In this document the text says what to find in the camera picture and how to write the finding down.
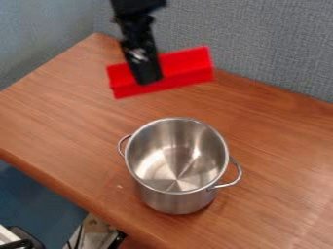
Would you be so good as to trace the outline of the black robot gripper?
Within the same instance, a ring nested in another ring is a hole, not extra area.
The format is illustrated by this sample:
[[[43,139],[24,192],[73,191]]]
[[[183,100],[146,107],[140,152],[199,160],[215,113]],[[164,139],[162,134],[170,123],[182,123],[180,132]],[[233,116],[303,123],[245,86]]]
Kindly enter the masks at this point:
[[[122,34],[144,32],[138,43],[123,39],[120,48],[136,84],[147,86],[163,78],[154,36],[147,30],[154,22],[151,13],[167,5],[167,0],[111,0],[111,5]]]

